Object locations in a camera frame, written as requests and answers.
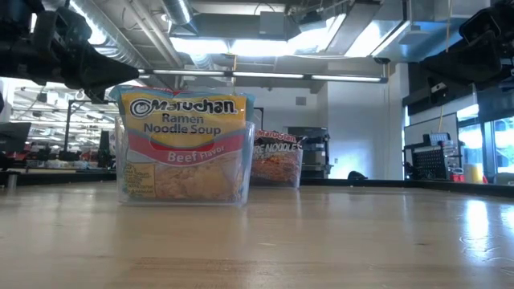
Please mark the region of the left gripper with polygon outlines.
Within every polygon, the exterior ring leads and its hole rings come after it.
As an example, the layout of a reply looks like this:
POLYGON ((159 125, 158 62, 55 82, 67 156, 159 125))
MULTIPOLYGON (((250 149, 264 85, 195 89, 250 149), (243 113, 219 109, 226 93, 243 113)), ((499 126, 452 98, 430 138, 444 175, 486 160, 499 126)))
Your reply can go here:
POLYGON ((137 68, 100 54, 85 18, 66 7, 0 7, 0 76, 84 90, 94 104, 107 88, 137 79, 137 68))

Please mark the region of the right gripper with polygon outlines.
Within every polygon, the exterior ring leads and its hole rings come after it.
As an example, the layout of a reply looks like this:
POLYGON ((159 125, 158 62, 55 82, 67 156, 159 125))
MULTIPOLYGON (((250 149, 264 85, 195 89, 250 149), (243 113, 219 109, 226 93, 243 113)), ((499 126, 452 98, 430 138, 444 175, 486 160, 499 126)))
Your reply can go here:
POLYGON ((420 62, 425 70, 462 82, 503 80, 514 69, 514 26, 488 24, 488 32, 463 47, 442 51, 420 62))

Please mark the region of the blue beef ramen pack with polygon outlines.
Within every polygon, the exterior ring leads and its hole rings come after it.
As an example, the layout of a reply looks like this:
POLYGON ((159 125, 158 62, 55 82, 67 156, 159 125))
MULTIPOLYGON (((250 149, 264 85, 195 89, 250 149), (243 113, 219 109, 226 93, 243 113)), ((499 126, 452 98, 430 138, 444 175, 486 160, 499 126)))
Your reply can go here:
POLYGON ((156 149, 193 151, 228 140, 254 115, 253 96, 115 86, 109 93, 120 118, 138 140, 156 149))

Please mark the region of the black computer monitor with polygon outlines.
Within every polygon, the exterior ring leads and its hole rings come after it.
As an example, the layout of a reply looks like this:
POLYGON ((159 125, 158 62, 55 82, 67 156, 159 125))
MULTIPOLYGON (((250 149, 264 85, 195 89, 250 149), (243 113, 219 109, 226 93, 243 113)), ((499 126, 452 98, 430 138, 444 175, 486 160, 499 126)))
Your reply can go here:
POLYGON ((0 151, 5 153, 23 151, 30 129, 30 122, 0 123, 0 151))

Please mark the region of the black pegboard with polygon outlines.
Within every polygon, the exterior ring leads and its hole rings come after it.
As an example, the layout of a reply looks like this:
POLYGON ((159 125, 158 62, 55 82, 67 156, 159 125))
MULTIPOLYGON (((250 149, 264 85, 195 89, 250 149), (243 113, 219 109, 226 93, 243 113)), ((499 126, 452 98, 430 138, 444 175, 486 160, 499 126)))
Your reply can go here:
POLYGON ((411 156, 413 180, 449 181, 459 168, 460 155, 447 155, 443 149, 414 151, 411 156))

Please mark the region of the ceiling strip light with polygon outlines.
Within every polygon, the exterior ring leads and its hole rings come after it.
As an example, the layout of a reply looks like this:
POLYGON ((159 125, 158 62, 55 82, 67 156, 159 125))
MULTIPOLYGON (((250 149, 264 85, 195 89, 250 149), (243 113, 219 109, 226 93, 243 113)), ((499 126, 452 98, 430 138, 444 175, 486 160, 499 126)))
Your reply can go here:
POLYGON ((140 75, 179 75, 179 76, 205 76, 230 78, 266 78, 266 79, 293 79, 306 81, 332 81, 356 83, 386 83, 386 77, 361 75, 313 75, 276 72, 251 71, 199 71, 199 70, 166 70, 166 69, 138 69, 140 75))

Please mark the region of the black and silver appliance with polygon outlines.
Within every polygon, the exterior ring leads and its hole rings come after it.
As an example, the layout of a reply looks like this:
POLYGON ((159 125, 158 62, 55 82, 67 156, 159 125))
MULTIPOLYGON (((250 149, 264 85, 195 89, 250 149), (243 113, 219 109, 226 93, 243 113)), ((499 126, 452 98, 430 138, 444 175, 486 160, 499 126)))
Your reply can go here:
POLYGON ((327 179, 332 165, 329 164, 328 143, 330 136, 327 128, 288 127, 288 133, 303 136, 303 160, 301 179, 327 179))

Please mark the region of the silver ceiling duct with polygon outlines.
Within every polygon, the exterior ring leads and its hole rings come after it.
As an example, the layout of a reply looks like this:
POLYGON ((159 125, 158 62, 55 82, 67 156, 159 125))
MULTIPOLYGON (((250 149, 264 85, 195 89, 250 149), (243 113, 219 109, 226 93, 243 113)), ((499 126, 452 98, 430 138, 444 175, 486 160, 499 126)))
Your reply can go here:
POLYGON ((175 25, 189 23, 194 13, 188 0, 161 0, 165 13, 175 25))

